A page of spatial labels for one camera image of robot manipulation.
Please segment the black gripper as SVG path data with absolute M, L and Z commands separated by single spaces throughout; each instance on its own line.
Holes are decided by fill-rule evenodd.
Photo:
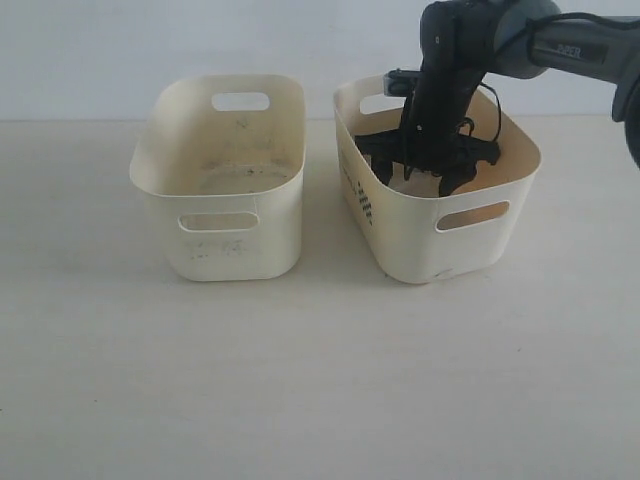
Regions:
M 443 173 L 440 197 L 475 179 L 476 164 L 498 162 L 497 140 L 460 130 L 475 124 L 467 111 L 494 54 L 498 7 L 489 1 L 436 1 L 420 19 L 421 77 L 405 99 L 399 126 L 355 137 L 376 178 L 388 186 L 394 165 Z

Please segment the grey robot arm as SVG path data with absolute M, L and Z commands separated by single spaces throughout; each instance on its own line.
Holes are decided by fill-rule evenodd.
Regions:
M 421 64 L 383 77 L 383 93 L 404 101 L 397 127 L 354 138 L 378 180 L 429 173 L 438 194 L 471 182 L 481 162 L 498 163 L 498 140 L 473 135 L 472 97 L 488 74 L 532 79 L 548 69 L 615 85 L 611 118 L 639 158 L 639 20 L 564 13 L 553 1 L 434 1 L 419 22 Z

